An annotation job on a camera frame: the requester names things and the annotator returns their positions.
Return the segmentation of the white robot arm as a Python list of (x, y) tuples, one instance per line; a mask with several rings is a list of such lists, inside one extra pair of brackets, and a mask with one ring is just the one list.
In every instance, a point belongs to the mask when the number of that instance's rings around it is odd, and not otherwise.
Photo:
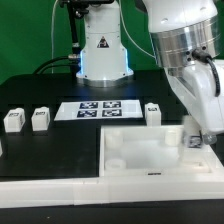
[[(213, 0), (135, 0), (148, 14), (148, 30), (157, 65), (199, 125), (206, 144), (224, 133), (224, 69), (219, 54), (218, 12)], [(79, 81), (110, 86), (133, 75), (120, 40), (121, 4), (86, 0), (86, 44)]]

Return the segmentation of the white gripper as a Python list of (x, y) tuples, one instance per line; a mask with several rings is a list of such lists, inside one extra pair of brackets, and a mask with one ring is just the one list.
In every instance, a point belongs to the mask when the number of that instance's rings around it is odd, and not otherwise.
[(168, 83), (187, 111), (198, 123), (205, 144), (214, 144), (224, 133), (224, 68), (213, 63), (220, 93), (210, 65), (195, 62), (180, 69), (165, 68)]

